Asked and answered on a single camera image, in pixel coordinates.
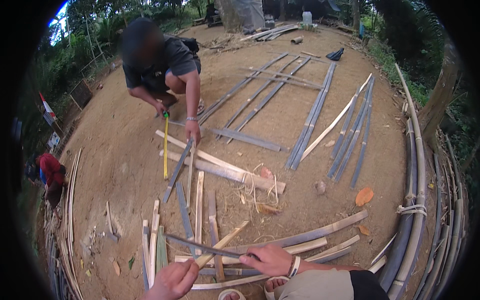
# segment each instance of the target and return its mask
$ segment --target black plastic bag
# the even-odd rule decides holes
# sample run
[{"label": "black plastic bag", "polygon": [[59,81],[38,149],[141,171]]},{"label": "black plastic bag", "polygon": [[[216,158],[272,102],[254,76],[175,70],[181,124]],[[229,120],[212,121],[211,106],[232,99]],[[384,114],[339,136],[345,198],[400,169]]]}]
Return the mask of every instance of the black plastic bag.
[{"label": "black plastic bag", "polygon": [[337,61],[337,60],[340,59],[340,57],[342,56],[342,54],[343,54],[343,48],[340,48],[339,51],[329,53],[329,54],[326,55],[326,57],[327,57],[328,59]]}]

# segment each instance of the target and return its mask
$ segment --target measuring tape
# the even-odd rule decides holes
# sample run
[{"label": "measuring tape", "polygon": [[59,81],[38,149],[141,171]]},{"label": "measuring tape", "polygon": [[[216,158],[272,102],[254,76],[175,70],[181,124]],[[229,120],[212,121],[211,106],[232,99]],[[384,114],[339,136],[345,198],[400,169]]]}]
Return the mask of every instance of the measuring tape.
[{"label": "measuring tape", "polygon": [[168,112],[163,111],[165,117],[165,137],[163,140],[163,178],[168,179],[167,173],[167,135],[168,135]]}]

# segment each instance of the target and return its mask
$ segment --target man's right hand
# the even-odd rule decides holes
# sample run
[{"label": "man's right hand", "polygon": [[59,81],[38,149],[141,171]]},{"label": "man's right hand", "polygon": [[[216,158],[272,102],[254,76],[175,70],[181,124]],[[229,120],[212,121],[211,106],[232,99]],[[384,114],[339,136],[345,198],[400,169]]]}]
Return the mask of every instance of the man's right hand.
[{"label": "man's right hand", "polygon": [[162,119],[165,119],[165,117],[163,116],[163,111],[169,111],[169,109],[160,101],[157,101],[154,106],[158,115],[161,116]]},{"label": "man's right hand", "polygon": [[292,255],[281,247],[268,244],[265,247],[249,247],[247,253],[255,254],[260,261],[247,255],[240,256],[240,262],[269,276],[287,276],[292,264]]},{"label": "man's right hand", "polygon": [[176,300],[182,298],[193,286],[199,268],[195,260],[173,263],[162,268],[155,276],[153,287],[141,300]]}]

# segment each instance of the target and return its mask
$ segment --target red shirt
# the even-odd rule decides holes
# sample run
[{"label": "red shirt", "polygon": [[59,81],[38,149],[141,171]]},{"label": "red shirt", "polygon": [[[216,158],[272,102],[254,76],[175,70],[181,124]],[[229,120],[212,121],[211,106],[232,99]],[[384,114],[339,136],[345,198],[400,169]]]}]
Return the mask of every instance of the red shirt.
[{"label": "red shirt", "polygon": [[54,180],[62,185],[64,175],[59,172],[60,162],[50,153],[42,154],[39,159],[40,168],[47,177],[47,185],[50,186]]}]

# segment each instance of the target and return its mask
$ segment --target knife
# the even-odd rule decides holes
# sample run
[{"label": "knife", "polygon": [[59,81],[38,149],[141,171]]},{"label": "knife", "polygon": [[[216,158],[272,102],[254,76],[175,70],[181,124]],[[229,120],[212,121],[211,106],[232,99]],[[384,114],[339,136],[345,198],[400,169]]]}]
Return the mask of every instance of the knife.
[{"label": "knife", "polygon": [[[198,249],[200,249],[200,250],[202,250],[203,252],[206,252],[206,253],[228,256],[228,257],[234,257],[234,258],[239,258],[240,256],[243,255],[243,254],[238,254],[238,253],[235,253],[235,252],[225,251],[225,250],[222,250],[222,249],[217,249],[217,248],[205,246],[205,245],[202,245],[202,244],[198,244],[196,242],[185,240],[185,239],[176,237],[176,236],[171,235],[171,234],[164,234],[164,236],[167,239],[172,240],[172,241],[174,241],[178,244],[182,244],[182,245],[187,246],[187,247],[193,246],[193,247],[198,248]],[[254,259],[260,261],[260,259],[253,253],[248,253],[246,255],[249,256],[249,257],[253,257]]]}]

